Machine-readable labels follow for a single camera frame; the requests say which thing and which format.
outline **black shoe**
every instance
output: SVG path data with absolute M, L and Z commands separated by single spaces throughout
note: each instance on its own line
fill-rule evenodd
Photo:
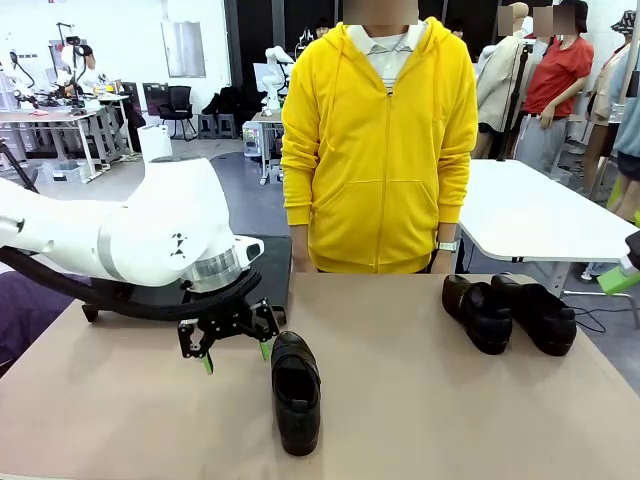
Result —
M 576 338 L 573 309 L 537 283 L 520 285 L 496 275 L 491 285 L 511 309 L 511 316 L 529 334 L 536 347 L 547 355 L 566 355 Z
M 449 275 L 442 287 L 442 304 L 481 352 L 498 355 L 507 348 L 512 329 L 509 309 L 491 285 Z
M 310 454 L 320 431 L 320 374 L 309 346 L 293 332 L 273 344 L 271 385 L 282 446 L 291 455 Z

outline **yellow hoodie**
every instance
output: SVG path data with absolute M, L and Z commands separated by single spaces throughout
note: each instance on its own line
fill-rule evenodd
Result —
M 309 225 L 314 265 L 414 273 L 438 223 L 457 223 L 476 141 L 465 44 L 435 18 L 388 94 L 339 23 L 296 62 L 282 118 L 289 225 Z

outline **hoodie zipper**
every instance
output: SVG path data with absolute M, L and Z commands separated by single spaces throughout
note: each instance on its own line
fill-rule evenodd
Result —
M 378 243 L 376 245 L 376 273 L 380 273 L 380 243 L 382 242 L 382 227 L 384 225 L 384 206 L 387 196 L 387 170 L 389 168 L 389 136 L 391 125 L 391 98 L 393 97 L 393 90 L 387 92 L 387 125 L 386 125 L 386 152 L 384 157 L 384 165 L 382 170 L 382 198 L 380 201 L 380 223 L 378 226 Z

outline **hoodie pocket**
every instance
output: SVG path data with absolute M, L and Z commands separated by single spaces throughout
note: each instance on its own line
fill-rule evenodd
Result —
M 374 265 L 382 182 L 349 182 L 314 206 L 309 248 L 331 260 Z
M 421 181 L 387 183 L 380 263 L 393 264 L 429 255 L 435 247 L 438 205 Z

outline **office chair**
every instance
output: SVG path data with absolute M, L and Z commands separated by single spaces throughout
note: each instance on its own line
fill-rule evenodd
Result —
M 198 132 L 191 123 L 191 119 L 193 118 L 193 105 L 189 103 L 190 95 L 191 87 L 181 85 L 171 86 L 168 91 L 168 103 L 158 105 L 162 124 L 164 125 L 166 120 L 173 120 L 173 137 L 171 138 L 176 138 L 176 134 L 178 133 L 178 120 L 180 120 L 185 142 L 190 142 L 198 136 Z M 189 123 L 195 137 L 187 138 L 187 131 L 184 127 L 185 120 Z

